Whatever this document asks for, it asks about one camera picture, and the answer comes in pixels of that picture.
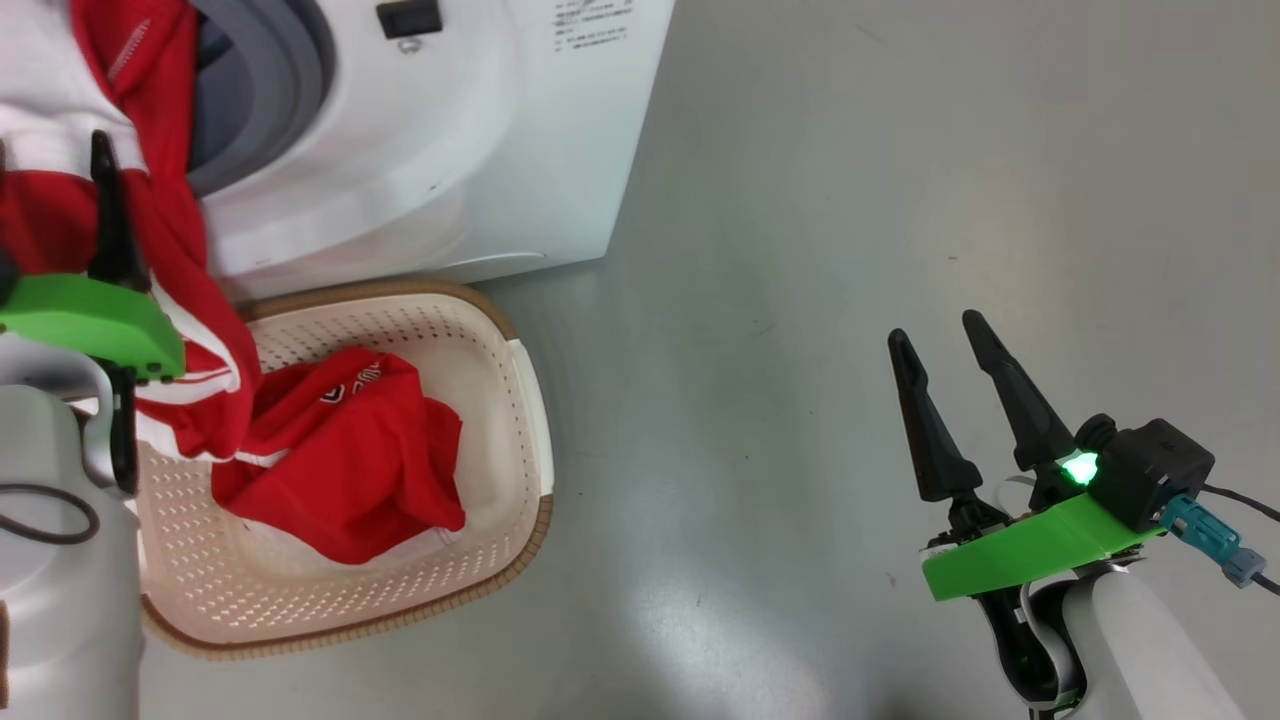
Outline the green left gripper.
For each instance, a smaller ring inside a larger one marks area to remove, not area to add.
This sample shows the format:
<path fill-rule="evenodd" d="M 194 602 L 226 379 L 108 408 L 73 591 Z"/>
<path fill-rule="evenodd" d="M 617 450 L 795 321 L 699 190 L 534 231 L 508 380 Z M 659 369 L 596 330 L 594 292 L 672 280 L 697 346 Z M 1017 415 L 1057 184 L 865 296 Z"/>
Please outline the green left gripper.
<path fill-rule="evenodd" d="M 3 300 L 3 334 L 131 368 L 146 380 L 182 378 L 186 342 L 146 295 L 150 272 L 113 142 L 102 129 L 91 135 L 90 177 L 97 190 L 97 227 L 88 277 L 18 278 Z"/>

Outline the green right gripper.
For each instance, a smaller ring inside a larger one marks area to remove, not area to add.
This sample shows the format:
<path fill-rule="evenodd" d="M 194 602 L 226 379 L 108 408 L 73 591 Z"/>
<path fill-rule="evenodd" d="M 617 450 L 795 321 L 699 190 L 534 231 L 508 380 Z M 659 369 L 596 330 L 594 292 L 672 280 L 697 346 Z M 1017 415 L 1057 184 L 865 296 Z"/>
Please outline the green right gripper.
<path fill-rule="evenodd" d="M 992 379 L 1015 439 L 1020 470 L 1073 455 L 1073 433 L 1039 388 L 975 309 L 963 325 L 979 368 Z M 974 462 L 963 456 L 929 392 L 931 378 L 908 333 L 887 338 L 902 424 L 916 488 L 925 502 L 969 498 L 983 484 Z M 942 602 L 1024 585 L 1101 561 L 1153 539 L 1160 528 L 1135 533 L 1091 496 L 1078 495 L 1038 514 L 998 524 L 966 542 L 946 541 L 922 552 L 922 571 Z"/>

